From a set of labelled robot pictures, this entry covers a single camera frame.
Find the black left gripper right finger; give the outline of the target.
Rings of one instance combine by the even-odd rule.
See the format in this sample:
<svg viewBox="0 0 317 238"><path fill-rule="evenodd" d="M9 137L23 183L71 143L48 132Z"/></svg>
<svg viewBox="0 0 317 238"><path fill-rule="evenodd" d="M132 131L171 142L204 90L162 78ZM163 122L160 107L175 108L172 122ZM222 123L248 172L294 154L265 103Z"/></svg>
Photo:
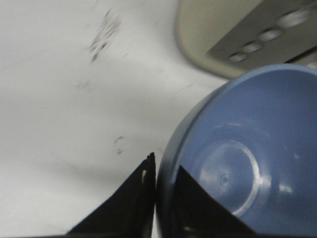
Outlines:
<svg viewBox="0 0 317 238"><path fill-rule="evenodd" d="M249 238L255 232L180 167L173 195L174 238Z"/></svg>

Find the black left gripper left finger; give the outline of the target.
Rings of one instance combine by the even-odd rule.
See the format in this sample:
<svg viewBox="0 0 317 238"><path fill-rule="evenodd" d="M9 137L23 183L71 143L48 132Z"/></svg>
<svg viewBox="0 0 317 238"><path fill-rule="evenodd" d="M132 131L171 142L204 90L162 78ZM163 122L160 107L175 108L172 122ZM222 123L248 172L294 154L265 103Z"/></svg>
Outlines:
<svg viewBox="0 0 317 238"><path fill-rule="evenodd" d="M75 225L68 238L150 238L156 198L155 154L133 171L117 191Z"/></svg>

